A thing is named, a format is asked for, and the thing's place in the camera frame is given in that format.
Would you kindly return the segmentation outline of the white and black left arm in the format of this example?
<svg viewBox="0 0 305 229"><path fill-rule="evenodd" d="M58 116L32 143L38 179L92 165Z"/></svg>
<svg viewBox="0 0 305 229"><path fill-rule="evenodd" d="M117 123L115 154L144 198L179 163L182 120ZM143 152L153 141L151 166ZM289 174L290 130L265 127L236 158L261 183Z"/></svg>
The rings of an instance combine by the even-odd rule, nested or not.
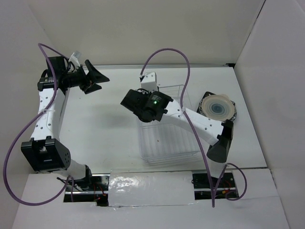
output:
<svg viewBox="0 0 305 229"><path fill-rule="evenodd" d="M30 140L21 144L21 151L30 166L38 173L57 173L72 176L83 190L94 185L87 165L72 160L69 149L60 142L60 131L68 100L69 89L79 87L85 94L102 89L109 78L85 61L86 73L78 60L57 56L47 62L37 87L40 97L39 114Z"/></svg>

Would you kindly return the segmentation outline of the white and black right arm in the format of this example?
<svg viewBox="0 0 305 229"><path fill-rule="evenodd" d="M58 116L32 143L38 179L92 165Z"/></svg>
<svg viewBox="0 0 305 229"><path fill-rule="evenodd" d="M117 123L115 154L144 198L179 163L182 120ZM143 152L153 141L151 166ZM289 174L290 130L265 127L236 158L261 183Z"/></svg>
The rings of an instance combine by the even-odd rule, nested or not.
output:
<svg viewBox="0 0 305 229"><path fill-rule="evenodd" d="M195 135L196 140L209 144L207 153L203 153L206 169L209 170L208 182L219 187L224 182L229 149L234 133L234 124L205 117L188 108L162 92L142 93L130 89L121 101L121 105L136 115L144 123L165 121Z"/></svg>

